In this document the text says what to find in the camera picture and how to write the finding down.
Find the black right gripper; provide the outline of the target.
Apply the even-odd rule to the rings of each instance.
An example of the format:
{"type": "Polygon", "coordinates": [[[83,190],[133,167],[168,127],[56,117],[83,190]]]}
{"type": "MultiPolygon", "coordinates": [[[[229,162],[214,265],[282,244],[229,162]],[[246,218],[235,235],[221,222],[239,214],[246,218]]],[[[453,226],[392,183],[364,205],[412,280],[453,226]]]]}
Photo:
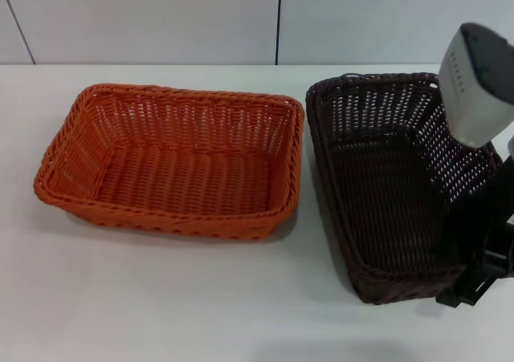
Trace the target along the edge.
{"type": "Polygon", "coordinates": [[[513,272],[513,158],[498,168],[465,208],[463,254],[467,268],[437,299],[479,299],[483,288],[513,272]]]}

